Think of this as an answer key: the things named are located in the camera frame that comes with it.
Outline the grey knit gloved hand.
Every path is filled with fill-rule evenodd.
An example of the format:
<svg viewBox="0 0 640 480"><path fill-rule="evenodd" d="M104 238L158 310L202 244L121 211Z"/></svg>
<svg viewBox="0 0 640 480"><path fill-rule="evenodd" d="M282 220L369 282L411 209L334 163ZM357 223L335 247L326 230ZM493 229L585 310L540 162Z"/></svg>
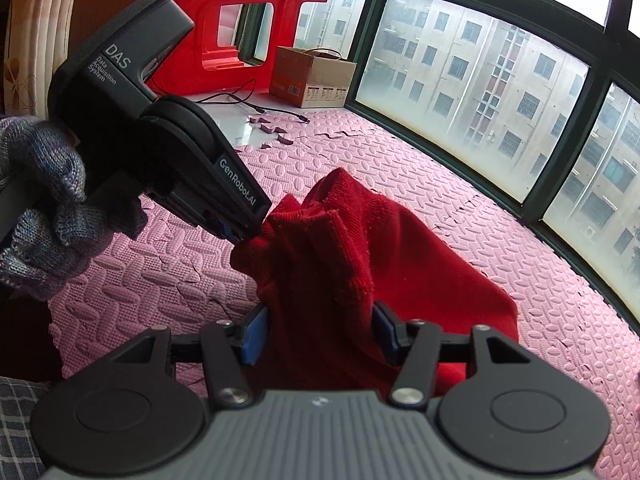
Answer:
<svg viewBox="0 0 640 480"><path fill-rule="evenodd" d="M1 248L1 283L37 300L83 274L116 233L134 240L148 222L137 197L89 204L78 151L35 116L1 118L1 181L17 176L27 178L29 205Z"/></svg>

